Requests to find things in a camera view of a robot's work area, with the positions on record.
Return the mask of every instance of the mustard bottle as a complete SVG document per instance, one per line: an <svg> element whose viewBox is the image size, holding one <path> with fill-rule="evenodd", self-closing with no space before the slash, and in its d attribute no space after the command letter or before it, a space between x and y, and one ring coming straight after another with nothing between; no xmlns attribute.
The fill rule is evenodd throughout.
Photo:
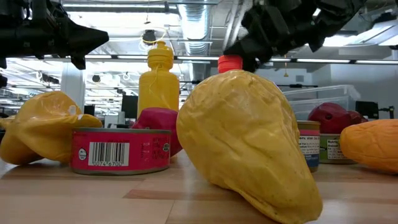
<svg viewBox="0 0 398 224"><path fill-rule="evenodd" d="M157 48L148 52L148 66L151 71L139 79L138 118L146 108L167 108L178 111L180 81L170 73L174 55L163 41L157 42Z"/></svg>

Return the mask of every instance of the table surface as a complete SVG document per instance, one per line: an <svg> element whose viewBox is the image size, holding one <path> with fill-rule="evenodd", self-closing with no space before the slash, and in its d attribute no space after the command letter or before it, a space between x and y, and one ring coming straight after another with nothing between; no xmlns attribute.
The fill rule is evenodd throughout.
<svg viewBox="0 0 398 224"><path fill-rule="evenodd" d="M74 174L42 160L0 161L0 223L274 223L238 194L204 180L184 152L165 171L124 177ZM398 223L398 176L321 164L324 208L312 223Z"/></svg>

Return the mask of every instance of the exposed ductwork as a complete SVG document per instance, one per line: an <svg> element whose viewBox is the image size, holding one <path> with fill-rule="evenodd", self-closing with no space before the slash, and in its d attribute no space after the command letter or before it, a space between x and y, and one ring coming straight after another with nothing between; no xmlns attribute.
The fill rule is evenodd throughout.
<svg viewBox="0 0 398 224"><path fill-rule="evenodd" d="M207 5L178 5L182 18L184 39L203 40L208 37L210 7ZM186 42L188 55L208 55L209 44L204 42ZM210 76L210 65L205 63L192 64L193 80L204 80Z"/></svg>
<svg viewBox="0 0 398 224"><path fill-rule="evenodd" d="M132 1L123 2L119 7L107 2L84 2L64 1L64 8L70 12L142 12L142 13L171 13L179 14L182 20L182 32L184 39L203 40L208 37L210 6L206 4L179 4L178 7L159 4L136 4ZM208 55L210 45L207 42L186 42L185 48L188 55ZM193 63L193 79L204 80L210 76L210 65L205 63Z"/></svg>

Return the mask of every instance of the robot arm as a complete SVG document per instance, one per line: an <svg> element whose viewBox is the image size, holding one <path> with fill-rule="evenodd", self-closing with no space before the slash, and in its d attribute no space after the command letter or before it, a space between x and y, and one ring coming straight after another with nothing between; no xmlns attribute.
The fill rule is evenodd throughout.
<svg viewBox="0 0 398 224"><path fill-rule="evenodd" d="M75 24L57 2L0 0L0 68L7 67L8 57L43 59L44 55L53 55L70 56L76 68L83 70L85 55L108 40L107 32Z"/></svg>
<svg viewBox="0 0 398 224"><path fill-rule="evenodd" d="M366 0L267 0L248 10L242 26L249 34L224 51L240 55L243 69L254 72L274 55L309 44L312 52L335 35ZM313 13L320 9L317 17Z"/></svg>

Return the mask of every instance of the ceiling duct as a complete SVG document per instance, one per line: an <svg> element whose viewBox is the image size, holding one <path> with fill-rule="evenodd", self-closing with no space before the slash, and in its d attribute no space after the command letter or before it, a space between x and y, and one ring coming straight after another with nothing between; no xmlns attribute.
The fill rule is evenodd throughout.
<svg viewBox="0 0 398 224"><path fill-rule="evenodd" d="M181 26L184 39L198 40L186 42L185 48L188 55L204 56L209 53L209 43L200 42L208 37L210 7L200 4L178 5L182 18ZM204 80L210 76L210 65L205 63L192 64L193 80Z"/></svg>

